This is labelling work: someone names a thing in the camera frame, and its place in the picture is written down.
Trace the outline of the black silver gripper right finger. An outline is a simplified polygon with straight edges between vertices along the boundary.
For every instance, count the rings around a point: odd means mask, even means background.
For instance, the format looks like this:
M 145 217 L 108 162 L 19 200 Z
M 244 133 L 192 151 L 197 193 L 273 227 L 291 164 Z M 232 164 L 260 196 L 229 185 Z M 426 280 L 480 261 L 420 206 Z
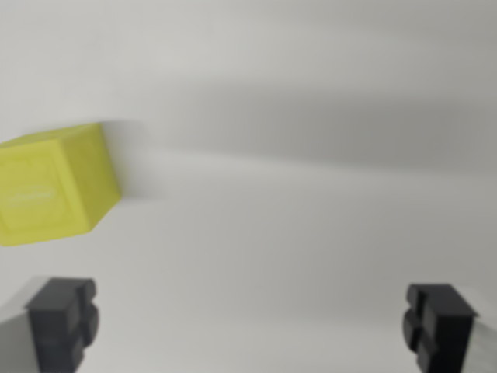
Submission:
M 421 372 L 496 371 L 496 293 L 410 284 L 402 333 Z

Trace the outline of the black silver gripper left finger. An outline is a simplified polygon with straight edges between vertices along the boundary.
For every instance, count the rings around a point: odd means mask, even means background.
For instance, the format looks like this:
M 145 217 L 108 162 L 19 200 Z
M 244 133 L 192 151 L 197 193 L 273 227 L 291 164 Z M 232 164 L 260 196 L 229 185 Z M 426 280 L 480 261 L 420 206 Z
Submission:
M 99 330 L 92 278 L 36 276 L 1 303 L 2 372 L 76 372 Z

